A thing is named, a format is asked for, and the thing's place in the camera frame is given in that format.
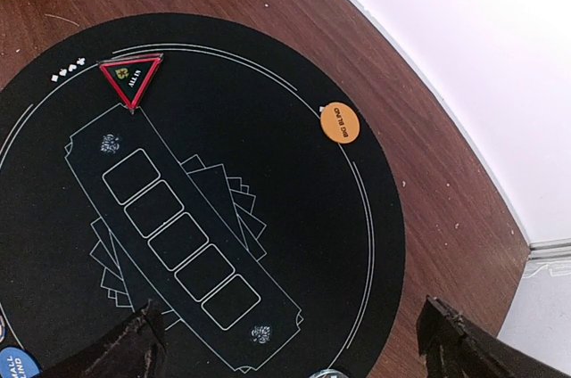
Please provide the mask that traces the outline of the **red triangular all-in marker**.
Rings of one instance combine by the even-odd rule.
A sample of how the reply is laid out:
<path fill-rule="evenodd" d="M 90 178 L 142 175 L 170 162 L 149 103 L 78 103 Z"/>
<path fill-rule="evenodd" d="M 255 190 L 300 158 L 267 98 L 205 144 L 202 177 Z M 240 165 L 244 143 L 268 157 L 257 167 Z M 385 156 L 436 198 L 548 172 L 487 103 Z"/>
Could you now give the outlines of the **red triangular all-in marker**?
<path fill-rule="evenodd" d="M 125 107 L 134 113 L 161 63 L 163 53 L 144 53 L 98 62 Z"/>

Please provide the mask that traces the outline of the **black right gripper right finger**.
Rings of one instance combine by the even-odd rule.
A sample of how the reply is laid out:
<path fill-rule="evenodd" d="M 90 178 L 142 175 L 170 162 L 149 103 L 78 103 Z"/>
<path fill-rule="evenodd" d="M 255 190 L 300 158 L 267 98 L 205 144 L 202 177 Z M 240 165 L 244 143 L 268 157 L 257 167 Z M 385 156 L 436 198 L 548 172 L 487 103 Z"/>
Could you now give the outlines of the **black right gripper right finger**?
<path fill-rule="evenodd" d="M 418 354 L 429 377 L 565 378 L 511 348 L 445 301 L 428 296 L 418 316 Z"/>

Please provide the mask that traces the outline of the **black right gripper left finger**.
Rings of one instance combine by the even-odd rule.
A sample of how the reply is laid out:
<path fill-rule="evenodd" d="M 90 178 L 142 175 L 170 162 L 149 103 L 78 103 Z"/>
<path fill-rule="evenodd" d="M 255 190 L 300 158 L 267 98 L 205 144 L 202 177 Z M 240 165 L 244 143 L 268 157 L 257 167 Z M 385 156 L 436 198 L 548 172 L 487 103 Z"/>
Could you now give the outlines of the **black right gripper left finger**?
<path fill-rule="evenodd" d="M 167 350 L 159 304 L 148 300 L 102 338 L 47 368 L 42 377 L 164 377 Z"/>

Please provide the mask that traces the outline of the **blue small blind button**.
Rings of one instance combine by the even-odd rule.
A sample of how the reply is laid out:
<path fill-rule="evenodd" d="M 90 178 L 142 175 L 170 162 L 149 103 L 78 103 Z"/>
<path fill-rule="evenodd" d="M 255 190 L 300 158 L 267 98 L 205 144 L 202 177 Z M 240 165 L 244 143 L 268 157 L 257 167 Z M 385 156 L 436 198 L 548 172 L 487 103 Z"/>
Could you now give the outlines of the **blue small blind button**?
<path fill-rule="evenodd" d="M 2 378 L 32 378 L 40 375 L 41 371 L 26 351 L 6 347 L 0 353 L 0 374 Z"/>

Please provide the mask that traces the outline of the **black white dealer button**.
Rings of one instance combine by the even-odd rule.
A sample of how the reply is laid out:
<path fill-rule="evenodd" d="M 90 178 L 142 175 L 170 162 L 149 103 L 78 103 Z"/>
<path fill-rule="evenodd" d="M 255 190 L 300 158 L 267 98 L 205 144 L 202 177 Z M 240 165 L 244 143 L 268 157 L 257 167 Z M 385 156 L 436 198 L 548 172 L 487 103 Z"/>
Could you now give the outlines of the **black white dealer button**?
<path fill-rule="evenodd" d="M 317 371 L 310 378 L 347 378 L 347 376 L 336 369 L 327 368 Z"/>

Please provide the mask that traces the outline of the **orange big blind button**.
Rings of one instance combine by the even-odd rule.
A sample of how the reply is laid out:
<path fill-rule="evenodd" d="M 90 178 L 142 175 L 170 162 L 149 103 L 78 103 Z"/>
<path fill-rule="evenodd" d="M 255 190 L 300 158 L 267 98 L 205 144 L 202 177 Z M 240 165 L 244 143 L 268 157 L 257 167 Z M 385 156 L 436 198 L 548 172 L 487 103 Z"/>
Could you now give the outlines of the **orange big blind button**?
<path fill-rule="evenodd" d="M 338 144 L 350 144 L 360 134 L 357 113 L 347 104 L 331 102 L 320 110 L 320 126 L 325 135 Z"/>

